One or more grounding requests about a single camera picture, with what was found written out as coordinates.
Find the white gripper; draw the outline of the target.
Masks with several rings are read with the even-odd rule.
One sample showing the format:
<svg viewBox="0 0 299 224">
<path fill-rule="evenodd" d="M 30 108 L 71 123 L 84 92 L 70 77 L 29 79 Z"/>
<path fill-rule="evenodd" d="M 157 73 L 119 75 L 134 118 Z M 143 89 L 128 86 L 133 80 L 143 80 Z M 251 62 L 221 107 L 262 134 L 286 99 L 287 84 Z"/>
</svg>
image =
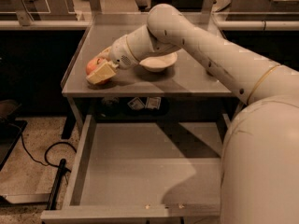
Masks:
<svg viewBox="0 0 299 224">
<path fill-rule="evenodd" d="M 97 57 L 105 59 L 99 67 L 99 75 L 106 80 L 116 75 L 118 66 L 120 69 L 129 69 L 139 64 L 139 60 L 135 58 L 129 48 L 127 35 L 117 39 L 111 47 L 98 53 Z"/>
</svg>

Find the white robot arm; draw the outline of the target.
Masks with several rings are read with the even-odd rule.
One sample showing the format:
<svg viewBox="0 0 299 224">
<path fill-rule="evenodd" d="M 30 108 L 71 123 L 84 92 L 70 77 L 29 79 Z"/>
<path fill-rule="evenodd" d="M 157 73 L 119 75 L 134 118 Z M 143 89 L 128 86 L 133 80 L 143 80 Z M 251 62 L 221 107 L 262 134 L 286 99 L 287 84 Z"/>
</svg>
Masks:
<svg viewBox="0 0 299 224">
<path fill-rule="evenodd" d="M 85 68 L 91 84 L 184 49 L 232 93 L 221 153 L 221 224 L 299 224 L 299 74 L 192 24 L 168 4 Z"/>
</svg>

